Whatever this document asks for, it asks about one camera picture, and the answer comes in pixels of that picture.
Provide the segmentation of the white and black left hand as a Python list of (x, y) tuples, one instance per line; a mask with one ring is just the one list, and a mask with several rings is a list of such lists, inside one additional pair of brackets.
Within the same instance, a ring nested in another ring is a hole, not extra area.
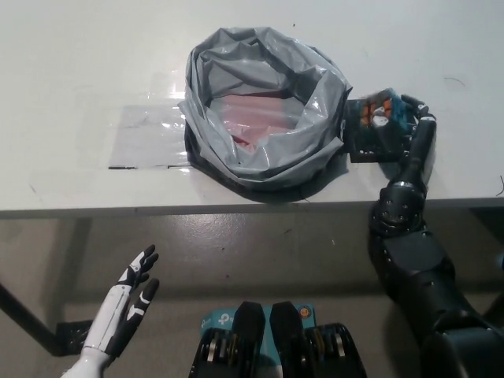
[(109, 289), (84, 341), (78, 361), (62, 376), (99, 378), (124, 352), (159, 288), (150, 278), (159, 255), (155, 246), (141, 251)]

